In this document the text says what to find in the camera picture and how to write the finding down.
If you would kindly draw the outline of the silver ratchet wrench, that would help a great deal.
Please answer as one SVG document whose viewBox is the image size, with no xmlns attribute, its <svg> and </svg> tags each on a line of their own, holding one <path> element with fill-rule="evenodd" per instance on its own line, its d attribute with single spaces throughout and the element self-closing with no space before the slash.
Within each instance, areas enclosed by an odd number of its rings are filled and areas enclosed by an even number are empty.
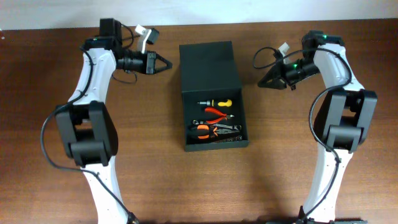
<svg viewBox="0 0 398 224">
<path fill-rule="evenodd" d="M 197 121 L 197 120 L 193 120 L 192 124 L 194 125 L 199 125 L 199 124 L 205 124 L 205 125 L 212 125 L 212 126 L 216 126 L 219 128 L 226 128 L 226 129 L 232 129 L 232 130 L 242 130 L 242 126 L 241 125 L 228 125 L 228 124 L 220 124 L 220 123 L 214 123 L 214 124 L 210 124 L 206 121 Z"/>
</svg>

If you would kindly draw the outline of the red handled cutting pliers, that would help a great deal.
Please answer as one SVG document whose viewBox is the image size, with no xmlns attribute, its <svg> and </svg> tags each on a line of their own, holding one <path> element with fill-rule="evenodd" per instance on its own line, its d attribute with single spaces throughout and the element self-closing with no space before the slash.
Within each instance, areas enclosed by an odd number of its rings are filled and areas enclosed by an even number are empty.
<svg viewBox="0 0 398 224">
<path fill-rule="evenodd" d="M 226 113 L 223 113 L 223 112 L 219 111 L 218 109 L 215 109 L 212 107 L 205 108 L 205 112 L 212 113 L 212 114 L 215 114 L 218 116 L 216 119 L 207 120 L 206 121 L 207 124 L 216 124 L 216 123 L 219 123 L 220 121 L 228 120 L 228 119 L 231 119 L 234 117 L 233 114 L 226 114 Z"/>
</svg>

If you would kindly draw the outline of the yellow black screwdriver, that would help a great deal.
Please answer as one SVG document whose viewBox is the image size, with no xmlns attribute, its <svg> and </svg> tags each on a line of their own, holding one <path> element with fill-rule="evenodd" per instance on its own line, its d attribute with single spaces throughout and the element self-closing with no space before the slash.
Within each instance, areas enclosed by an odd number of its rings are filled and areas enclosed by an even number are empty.
<svg viewBox="0 0 398 224">
<path fill-rule="evenodd" d="M 233 101 L 230 99 L 224 100 L 206 100 L 206 101 L 198 101 L 199 105 L 203 106 L 212 106 L 212 107 L 231 107 Z"/>
</svg>

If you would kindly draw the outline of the orange black needle-nose pliers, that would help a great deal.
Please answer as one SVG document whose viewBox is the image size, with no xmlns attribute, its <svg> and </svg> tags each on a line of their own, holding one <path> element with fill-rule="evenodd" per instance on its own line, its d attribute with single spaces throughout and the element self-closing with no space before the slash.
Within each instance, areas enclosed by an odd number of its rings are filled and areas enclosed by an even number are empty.
<svg viewBox="0 0 398 224">
<path fill-rule="evenodd" d="M 226 134 L 239 133 L 240 129 L 229 129 L 207 124 L 199 124 L 192 126 L 188 130 L 188 136 L 193 139 L 217 139 L 218 137 Z"/>
</svg>

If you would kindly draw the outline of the orange socket bit rail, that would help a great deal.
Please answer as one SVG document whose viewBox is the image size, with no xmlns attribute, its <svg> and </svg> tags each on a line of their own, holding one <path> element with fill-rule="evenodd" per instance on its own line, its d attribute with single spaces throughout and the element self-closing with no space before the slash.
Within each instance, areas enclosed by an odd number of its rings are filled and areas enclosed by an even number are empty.
<svg viewBox="0 0 398 224">
<path fill-rule="evenodd" d="M 243 137 L 241 135 L 239 136 L 234 136 L 226 139 L 221 139 L 217 141 L 213 141 L 214 144 L 222 143 L 222 142 L 235 142 L 235 141 L 242 141 Z"/>
</svg>

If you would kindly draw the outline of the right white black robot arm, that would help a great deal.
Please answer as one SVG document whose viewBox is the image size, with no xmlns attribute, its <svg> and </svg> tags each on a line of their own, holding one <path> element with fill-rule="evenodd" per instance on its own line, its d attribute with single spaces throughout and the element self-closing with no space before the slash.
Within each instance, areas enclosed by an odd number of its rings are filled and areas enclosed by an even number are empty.
<svg viewBox="0 0 398 224">
<path fill-rule="evenodd" d="M 366 90 L 355 77 L 346 58 L 343 39 L 320 30 L 302 37 L 303 57 L 289 60 L 289 46 L 274 50 L 275 62 L 258 82 L 260 88 L 294 90 L 298 82 L 321 74 L 325 90 L 316 113 L 310 108 L 308 123 L 317 142 L 318 157 L 307 199 L 293 223 L 338 223 L 336 201 L 345 170 L 353 154 L 367 138 L 377 104 L 374 91 Z"/>
</svg>

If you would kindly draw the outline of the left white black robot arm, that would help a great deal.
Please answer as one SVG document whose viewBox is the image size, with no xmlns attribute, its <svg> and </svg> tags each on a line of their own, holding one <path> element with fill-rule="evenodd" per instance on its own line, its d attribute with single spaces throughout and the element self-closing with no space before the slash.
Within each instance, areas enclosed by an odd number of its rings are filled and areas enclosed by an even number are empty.
<svg viewBox="0 0 398 224">
<path fill-rule="evenodd" d="M 99 34 L 81 46 L 83 68 L 67 103 L 53 115 L 65 154 L 72 159 L 74 172 L 81 172 L 89 185 L 98 223 L 138 223 L 125 206 L 116 175 L 118 134 L 106 108 L 109 83 L 116 70 L 155 75 L 172 68 L 172 63 L 146 49 L 159 38 L 155 28 L 141 25 L 130 31 L 137 49 L 123 45 L 124 24 L 116 19 L 101 19 Z"/>
</svg>

